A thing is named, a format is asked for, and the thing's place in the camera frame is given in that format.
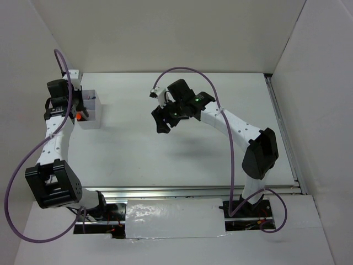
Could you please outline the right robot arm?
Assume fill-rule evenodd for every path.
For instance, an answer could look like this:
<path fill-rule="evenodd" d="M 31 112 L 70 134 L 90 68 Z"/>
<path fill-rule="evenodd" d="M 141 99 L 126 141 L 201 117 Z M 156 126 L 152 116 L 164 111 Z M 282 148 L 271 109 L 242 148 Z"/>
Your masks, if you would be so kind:
<path fill-rule="evenodd" d="M 254 216 L 260 209 L 267 174 L 279 157 L 274 131 L 248 124 L 218 106 L 206 92 L 195 94 L 183 79 L 167 88 L 152 88 L 149 96 L 158 100 L 158 106 L 152 111 L 157 133 L 167 134 L 181 120 L 195 118 L 230 137 L 242 149 L 242 169 L 247 178 L 240 196 L 240 209 L 244 215 Z"/>

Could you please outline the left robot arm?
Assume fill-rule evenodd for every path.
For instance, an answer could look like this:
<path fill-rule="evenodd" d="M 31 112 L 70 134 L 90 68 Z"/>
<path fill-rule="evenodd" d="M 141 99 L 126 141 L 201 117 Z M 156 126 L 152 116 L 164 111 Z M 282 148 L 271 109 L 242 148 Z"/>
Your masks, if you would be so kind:
<path fill-rule="evenodd" d="M 88 117 L 84 106 L 81 79 L 66 77 L 47 83 L 50 97 L 45 104 L 44 120 L 48 141 L 43 145 L 36 165 L 25 170 L 25 179 L 42 209 L 84 207 L 95 220 L 108 216 L 109 207 L 99 191 L 84 190 L 69 166 L 68 148 L 77 113 Z"/>

